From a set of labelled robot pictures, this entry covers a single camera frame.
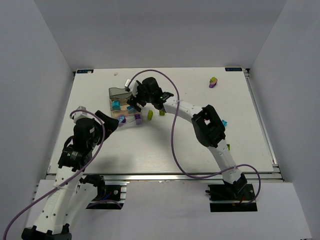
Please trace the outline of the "purple square lego brick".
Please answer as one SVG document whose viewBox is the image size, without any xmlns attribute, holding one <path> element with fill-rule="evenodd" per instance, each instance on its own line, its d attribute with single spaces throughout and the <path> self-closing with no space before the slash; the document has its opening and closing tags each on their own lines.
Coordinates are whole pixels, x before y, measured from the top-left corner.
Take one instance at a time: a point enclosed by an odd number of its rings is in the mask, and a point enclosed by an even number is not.
<svg viewBox="0 0 320 240">
<path fill-rule="evenodd" d="M 135 114 L 134 119 L 135 119 L 136 125 L 142 124 L 142 115 L 140 113 Z"/>
</svg>

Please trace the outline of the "purple flower lego brick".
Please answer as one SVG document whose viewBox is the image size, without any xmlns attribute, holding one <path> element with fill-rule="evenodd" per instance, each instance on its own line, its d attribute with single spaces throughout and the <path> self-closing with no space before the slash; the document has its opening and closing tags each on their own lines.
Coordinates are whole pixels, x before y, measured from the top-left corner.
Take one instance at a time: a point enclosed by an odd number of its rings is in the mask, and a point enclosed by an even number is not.
<svg viewBox="0 0 320 240">
<path fill-rule="evenodd" d="M 127 119 L 126 119 L 126 116 L 123 115 L 123 114 L 120 114 L 118 117 L 117 117 L 118 121 L 120 124 L 125 124 Z"/>
</svg>

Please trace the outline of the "teal rounded lego brick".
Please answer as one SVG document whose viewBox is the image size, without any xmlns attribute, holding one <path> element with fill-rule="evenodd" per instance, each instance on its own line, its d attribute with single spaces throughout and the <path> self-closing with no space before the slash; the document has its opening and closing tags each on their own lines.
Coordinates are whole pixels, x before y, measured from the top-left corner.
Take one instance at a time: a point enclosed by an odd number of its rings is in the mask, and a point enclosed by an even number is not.
<svg viewBox="0 0 320 240">
<path fill-rule="evenodd" d="M 113 111 L 120 111 L 121 110 L 121 104 L 118 100 L 113 100 L 111 102 L 111 109 Z"/>
</svg>

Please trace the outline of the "green purple lego stack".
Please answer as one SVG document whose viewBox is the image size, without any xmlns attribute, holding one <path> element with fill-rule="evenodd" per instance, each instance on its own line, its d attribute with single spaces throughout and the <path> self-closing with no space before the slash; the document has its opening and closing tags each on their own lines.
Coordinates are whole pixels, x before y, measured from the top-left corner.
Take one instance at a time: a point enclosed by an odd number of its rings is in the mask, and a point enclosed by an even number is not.
<svg viewBox="0 0 320 240">
<path fill-rule="evenodd" d="M 218 79 L 216 77 L 212 77 L 209 80 L 209 88 L 214 88 L 218 83 Z"/>
</svg>

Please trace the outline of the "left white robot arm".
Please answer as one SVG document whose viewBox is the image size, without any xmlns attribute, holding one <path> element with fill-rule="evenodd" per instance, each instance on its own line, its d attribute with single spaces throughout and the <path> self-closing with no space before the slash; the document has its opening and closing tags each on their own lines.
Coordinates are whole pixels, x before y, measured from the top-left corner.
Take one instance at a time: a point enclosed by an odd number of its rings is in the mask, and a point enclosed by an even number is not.
<svg viewBox="0 0 320 240">
<path fill-rule="evenodd" d="M 89 113 L 79 107 L 70 114 L 73 134 L 65 141 L 54 179 L 53 190 L 32 227 L 26 227 L 23 240 L 70 240 L 71 227 L 89 203 L 104 194 L 105 181 L 98 174 L 83 177 L 98 155 L 104 141 L 118 128 L 119 120 L 101 111 Z"/>
</svg>

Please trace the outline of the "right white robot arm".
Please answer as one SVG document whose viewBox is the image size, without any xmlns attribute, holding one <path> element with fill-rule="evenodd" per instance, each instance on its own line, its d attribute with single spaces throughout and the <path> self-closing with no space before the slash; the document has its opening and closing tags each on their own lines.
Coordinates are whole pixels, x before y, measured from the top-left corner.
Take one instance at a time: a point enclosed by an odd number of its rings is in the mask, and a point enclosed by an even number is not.
<svg viewBox="0 0 320 240">
<path fill-rule="evenodd" d="M 127 79 L 124 89 L 131 93 L 127 103 L 139 112 L 150 103 L 157 110 L 174 114 L 174 121 L 180 117 L 190 122 L 198 142 L 214 157 L 226 190 L 235 197 L 240 194 L 247 179 L 236 167 L 226 142 L 225 126 L 212 105 L 196 106 L 181 100 L 178 91 L 176 94 L 162 91 L 154 77 L 148 77 L 142 82 Z"/>
</svg>

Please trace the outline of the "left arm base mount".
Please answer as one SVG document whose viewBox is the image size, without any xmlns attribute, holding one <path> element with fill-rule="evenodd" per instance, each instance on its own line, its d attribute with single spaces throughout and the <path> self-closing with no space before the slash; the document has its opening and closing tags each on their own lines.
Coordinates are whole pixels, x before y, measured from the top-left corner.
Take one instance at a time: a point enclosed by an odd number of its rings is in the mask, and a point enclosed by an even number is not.
<svg viewBox="0 0 320 240">
<path fill-rule="evenodd" d="M 120 210 L 125 202 L 127 182 L 110 180 L 106 176 L 90 174 L 84 177 L 83 183 L 89 183 L 96 188 L 97 195 L 87 206 L 87 209 Z"/>
</svg>

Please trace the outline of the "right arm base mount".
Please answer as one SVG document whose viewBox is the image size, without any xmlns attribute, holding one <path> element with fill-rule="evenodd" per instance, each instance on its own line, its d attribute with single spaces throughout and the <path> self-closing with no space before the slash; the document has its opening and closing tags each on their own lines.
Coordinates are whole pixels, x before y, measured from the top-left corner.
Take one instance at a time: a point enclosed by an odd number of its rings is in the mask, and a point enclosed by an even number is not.
<svg viewBox="0 0 320 240">
<path fill-rule="evenodd" d="M 257 212 L 258 207 L 255 200 L 255 191 L 252 184 L 247 184 L 240 193 L 235 196 L 228 192 L 223 184 L 208 185 L 205 193 L 209 197 L 211 213 L 241 213 Z"/>
</svg>

